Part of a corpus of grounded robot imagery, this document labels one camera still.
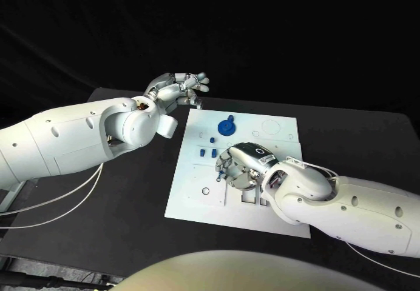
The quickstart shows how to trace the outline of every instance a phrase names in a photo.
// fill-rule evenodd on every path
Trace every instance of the small blue component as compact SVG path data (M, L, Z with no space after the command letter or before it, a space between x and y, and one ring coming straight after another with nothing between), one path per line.
M224 136L230 136L234 134L237 130L237 126L234 125L234 116L230 115L229 120L221 121L220 125L217 126L220 134Z

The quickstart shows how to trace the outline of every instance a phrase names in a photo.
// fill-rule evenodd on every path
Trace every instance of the table surface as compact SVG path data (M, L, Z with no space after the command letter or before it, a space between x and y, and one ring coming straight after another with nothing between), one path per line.
M97 89L90 101L139 92ZM206 109L298 118L304 159L341 175L420 193L420 142L406 115L325 107L203 98ZM142 149L105 165L92 197L58 221L9 230L0 255L129 276L159 261L203 250L234 249L278 254L335 269L389 290L416 290L419 279L372 263L317 228L312 239L165 218L190 106L172 116L172 139L157 135ZM28 206L73 190L96 169L41 179ZM61 201L19 214L15 226L47 221L81 201L90 187ZM420 260L361 250L385 264L420 274Z

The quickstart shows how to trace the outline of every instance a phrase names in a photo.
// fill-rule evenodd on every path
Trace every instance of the white panel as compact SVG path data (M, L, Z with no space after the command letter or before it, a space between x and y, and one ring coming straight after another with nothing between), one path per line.
M223 136L217 126L230 115L234 116L237 131L232 136ZM286 156L302 159L297 118L191 109L165 216L310 238L308 224L294 226L286 223L271 204L260 204L259 191L246 193L246 200L256 197L256 204L247 203L243 202L243 192L224 181L217 182L213 149L217 149L219 156L240 142L262 144L281 160ZM201 149L206 150L204 157L200 156ZM204 195L207 185L210 194Z

